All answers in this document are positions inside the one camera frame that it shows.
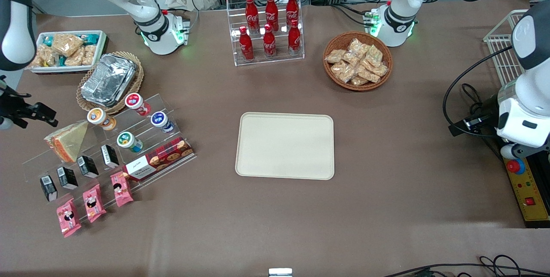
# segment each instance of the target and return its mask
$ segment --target coca-cola bottle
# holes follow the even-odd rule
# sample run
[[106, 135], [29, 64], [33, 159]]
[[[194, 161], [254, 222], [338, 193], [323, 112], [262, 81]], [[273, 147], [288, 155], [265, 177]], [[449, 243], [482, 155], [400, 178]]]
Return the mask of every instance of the coca-cola bottle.
[[300, 54], [300, 30], [298, 29], [298, 19], [292, 19], [290, 31], [288, 32], [288, 54], [298, 56]]
[[263, 51], [266, 54], [266, 59], [271, 60], [277, 55], [277, 49], [275, 48], [275, 36], [273, 35], [270, 24], [265, 24], [263, 28], [266, 29], [266, 33], [263, 35]]
[[275, 0], [267, 0], [266, 20], [273, 28], [273, 31], [279, 31], [279, 9], [275, 5]]
[[254, 49], [252, 48], [252, 39], [250, 39], [250, 36], [246, 34], [246, 27], [240, 26], [240, 37], [239, 37], [239, 44], [241, 45], [241, 52], [242, 57], [244, 58], [245, 62], [250, 62], [254, 60]]
[[298, 3], [296, 0], [288, 0], [287, 3], [287, 27], [290, 27], [290, 21], [298, 19]]
[[258, 9], [254, 4], [254, 0], [246, 0], [245, 15], [250, 34], [259, 34], [260, 21], [258, 19]]

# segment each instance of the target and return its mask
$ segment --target wicker basket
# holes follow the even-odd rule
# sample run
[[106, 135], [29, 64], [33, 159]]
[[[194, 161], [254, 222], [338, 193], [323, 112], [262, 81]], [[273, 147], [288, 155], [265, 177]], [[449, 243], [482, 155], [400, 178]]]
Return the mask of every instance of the wicker basket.
[[[330, 54], [335, 49], [348, 49], [349, 44], [351, 43], [351, 40], [354, 38], [357, 38], [357, 40], [360, 40], [363, 44], [368, 45], [375, 45], [383, 54], [382, 61], [385, 63], [385, 65], [388, 67], [388, 72], [380, 79], [378, 83], [366, 83], [364, 85], [360, 86], [354, 86], [350, 84], [346, 84], [340, 79], [337, 79], [334, 73], [330, 70], [331, 64], [329, 64], [324, 58]], [[336, 37], [334, 37], [330, 42], [328, 42], [327, 47], [324, 49], [323, 54], [323, 65], [324, 65], [324, 71], [327, 72], [327, 75], [336, 82], [336, 84], [350, 89], [354, 91], [369, 91], [372, 89], [375, 89], [385, 83], [385, 81], [388, 80], [389, 76], [391, 75], [391, 70], [393, 69], [393, 60], [391, 59], [391, 52], [389, 52], [389, 48], [385, 46], [385, 44], [378, 40], [377, 38], [371, 36], [368, 33], [365, 32], [359, 32], [359, 31], [348, 31], [345, 33], [342, 33]]]
[[[144, 75], [143, 67], [141, 66], [141, 62], [139, 61], [139, 59], [134, 54], [130, 54], [129, 52], [113, 52], [112, 54], [116, 56], [120, 56], [122, 58], [126, 58], [136, 63], [137, 72], [134, 74], [134, 78], [132, 79], [132, 82], [129, 85], [127, 93], [138, 92], [139, 88], [141, 87], [141, 82], [143, 81], [143, 75]], [[104, 107], [97, 103], [90, 102], [82, 97], [82, 85], [84, 85], [84, 83], [90, 78], [90, 76], [92, 76], [92, 73], [94, 73], [95, 69], [96, 69], [96, 66], [94, 66], [90, 71], [88, 71], [88, 73], [86, 73], [84, 78], [80, 81], [80, 85], [78, 85], [78, 89], [76, 90], [76, 102], [85, 111], [89, 111], [94, 107], [99, 107], [99, 108], [102, 108], [105, 111], [105, 113], [110, 115], [120, 112], [125, 107], [124, 98], [122, 98], [113, 107]]]

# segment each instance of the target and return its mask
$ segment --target acrylic display rack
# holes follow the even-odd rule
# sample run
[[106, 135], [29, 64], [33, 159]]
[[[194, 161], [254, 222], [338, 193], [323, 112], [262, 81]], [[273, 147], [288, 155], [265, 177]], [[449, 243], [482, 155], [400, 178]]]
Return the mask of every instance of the acrylic display rack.
[[[45, 197], [43, 197], [43, 203], [45, 207], [51, 208], [52, 216], [55, 216], [55, 209], [57, 207], [65, 204], [66, 201], [73, 197], [74, 204], [77, 210], [77, 215], [80, 218], [80, 221], [87, 221], [88, 218], [86, 218], [86, 209], [84, 207], [84, 201], [82, 198], [82, 193], [84, 191], [88, 191], [89, 189], [94, 187], [94, 185], [99, 183], [101, 189], [101, 199], [105, 208], [108, 208], [115, 203], [114, 191], [110, 181], [110, 176], [112, 174], [122, 171], [122, 167], [125, 164], [134, 161], [135, 159], [147, 154], [148, 152], [154, 152], [156, 148], [163, 146], [164, 144], [175, 138], [185, 138], [181, 133], [181, 130], [177, 126], [176, 121], [174, 120], [173, 110], [163, 101], [160, 95], [154, 95], [153, 97], [147, 99], [146, 102], [151, 105], [151, 112], [149, 113], [149, 115], [140, 116], [135, 111], [127, 109], [122, 113], [114, 116], [116, 119], [116, 127], [113, 130], [105, 131], [99, 126], [92, 124], [88, 125], [88, 132], [86, 132], [86, 136], [84, 137], [84, 141], [82, 142], [82, 145], [80, 147], [79, 156], [86, 155], [94, 160], [94, 163], [98, 168], [100, 174], [94, 179], [83, 176], [77, 163], [65, 163], [61, 161], [61, 159], [59, 159], [59, 157], [57, 157], [55, 152], [53, 152], [53, 150], [51, 149], [48, 149], [42, 154], [36, 156], [35, 158], [23, 163], [25, 181], [32, 184], [36, 192], [42, 193], [40, 177], [49, 175], [52, 178], [53, 183], [57, 188], [57, 199], [55, 201], [48, 202]], [[174, 124], [174, 129], [172, 132], [165, 134], [161, 132], [160, 128], [154, 127], [151, 124], [151, 114], [156, 111], [163, 111], [165, 114], [167, 114], [167, 117]], [[129, 149], [121, 148], [116, 144], [116, 138], [118, 137], [118, 134], [124, 131], [131, 132], [136, 138], [139, 138], [143, 142], [144, 148], [141, 152], [131, 152]], [[104, 144], [113, 147], [116, 151], [116, 156], [119, 160], [120, 166], [116, 167], [115, 169], [111, 169], [104, 164], [103, 156], [101, 153], [101, 146]], [[136, 193], [150, 183], [155, 182], [157, 179], [160, 179], [161, 177], [170, 173], [181, 165], [189, 162], [190, 160], [193, 160], [194, 158], [196, 158], [196, 155], [193, 152], [190, 155], [187, 155], [184, 158], [181, 158], [180, 160], [170, 164], [161, 171], [154, 173], [149, 177], [146, 177], [142, 181], [129, 180], [132, 194]], [[61, 187], [59, 183], [59, 178], [57, 177], [57, 168], [61, 166], [64, 166], [67, 169], [71, 169], [74, 171], [76, 179], [78, 181], [78, 187], [76, 189], [70, 190]]]
[[300, 29], [300, 48], [301, 53], [298, 56], [291, 56], [288, 53], [288, 29], [287, 27], [287, 3], [288, 0], [275, 0], [277, 9], [279, 11], [279, 31], [273, 32], [275, 36], [275, 43], [277, 48], [277, 56], [267, 60], [263, 52], [263, 35], [265, 29], [263, 25], [266, 22], [266, 7], [267, 0], [254, 0], [256, 7], [258, 8], [258, 18], [260, 21], [260, 34], [250, 34], [252, 39], [252, 46], [254, 49], [254, 60], [250, 62], [244, 61], [239, 44], [239, 27], [246, 26], [245, 7], [246, 0], [227, 0], [227, 18], [229, 21], [229, 36], [231, 38], [231, 45], [233, 49], [233, 58], [235, 66], [241, 66], [245, 64], [263, 64], [265, 62], [285, 61], [303, 59], [305, 57], [304, 50], [304, 24], [302, 21], [302, 3], [301, 0], [296, 0], [298, 4], [298, 29]]

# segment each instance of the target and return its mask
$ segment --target brown paper tablecloth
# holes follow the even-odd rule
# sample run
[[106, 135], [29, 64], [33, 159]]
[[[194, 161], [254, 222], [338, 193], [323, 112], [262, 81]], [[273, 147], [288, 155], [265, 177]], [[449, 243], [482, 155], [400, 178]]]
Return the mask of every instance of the brown paper tablecloth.
[[[499, 253], [550, 270], [550, 230], [523, 228], [503, 166], [480, 140], [453, 138], [441, 111], [450, 82], [487, 55], [482, 37], [528, 6], [424, 5], [414, 34], [391, 49], [391, 78], [367, 93], [346, 91], [324, 73], [326, 43], [360, 29], [330, 7], [304, 8], [305, 60], [239, 68], [224, 11], [201, 13], [190, 45], [169, 56], [150, 52], [126, 15], [40, 16], [40, 32], [100, 29], [109, 52], [136, 54], [146, 72], [140, 93], [161, 93], [175, 107], [199, 157], [143, 189], [139, 201], [63, 238], [55, 207], [21, 169], [47, 148], [42, 139], [53, 128], [31, 121], [26, 130], [2, 132], [2, 275], [242, 277], [291, 267], [298, 277], [381, 276]], [[18, 91], [57, 110], [63, 127], [85, 117], [75, 101], [81, 77], [25, 72]], [[482, 97], [499, 87], [489, 63], [465, 81]], [[457, 89], [449, 113], [458, 120], [468, 105]], [[330, 115], [334, 178], [237, 175], [239, 119], [247, 111]]]

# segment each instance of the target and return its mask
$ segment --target pink wrapper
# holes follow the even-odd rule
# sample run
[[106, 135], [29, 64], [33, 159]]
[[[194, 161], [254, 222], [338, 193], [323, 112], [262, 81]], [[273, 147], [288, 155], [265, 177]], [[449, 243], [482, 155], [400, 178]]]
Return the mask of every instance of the pink wrapper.
[[92, 189], [84, 192], [82, 194], [84, 199], [84, 204], [86, 205], [86, 214], [88, 215], [88, 220], [94, 222], [97, 218], [100, 218], [101, 215], [106, 213], [103, 203], [101, 202], [100, 194], [100, 185], [95, 185]]
[[57, 217], [59, 218], [59, 226], [63, 237], [67, 237], [80, 228], [80, 220], [76, 215], [76, 207], [73, 203], [74, 199], [70, 199], [63, 206], [57, 208]]
[[130, 194], [130, 185], [123, 172], [111, 175], [110, 181], [113, 183], [114, 198], [116, 199], [116, 205], [118, 207], [134, 200]]

